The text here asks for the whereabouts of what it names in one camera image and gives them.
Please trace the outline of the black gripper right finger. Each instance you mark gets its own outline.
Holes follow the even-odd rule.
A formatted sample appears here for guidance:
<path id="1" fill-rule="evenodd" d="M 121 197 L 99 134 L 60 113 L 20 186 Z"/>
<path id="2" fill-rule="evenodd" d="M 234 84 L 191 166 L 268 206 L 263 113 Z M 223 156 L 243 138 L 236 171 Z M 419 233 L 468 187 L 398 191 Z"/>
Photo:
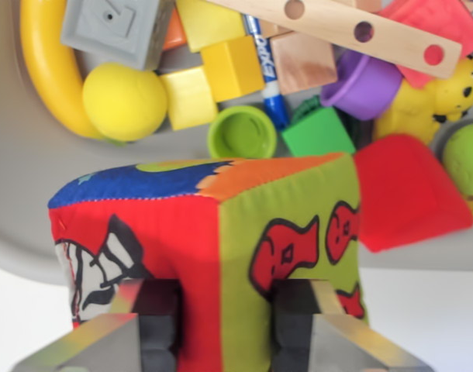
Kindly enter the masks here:
<path id="1" fill-rule="evenodd" d="M 272 285 L 273 371 L 431 371 L 433 368 L 348 315 L 327 281 Z"/>

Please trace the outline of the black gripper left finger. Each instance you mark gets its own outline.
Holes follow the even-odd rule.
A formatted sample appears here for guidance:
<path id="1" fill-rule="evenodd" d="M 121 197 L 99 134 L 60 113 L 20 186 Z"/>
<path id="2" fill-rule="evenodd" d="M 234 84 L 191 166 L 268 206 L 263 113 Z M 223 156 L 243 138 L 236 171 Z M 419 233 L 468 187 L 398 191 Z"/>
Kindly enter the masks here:
<path id="1" fill-rule="evenodd" d="M 98 315 L 14 366 L 15 371 L 175 371 L 181 286 L 175 279 L 121 283 Z"/>

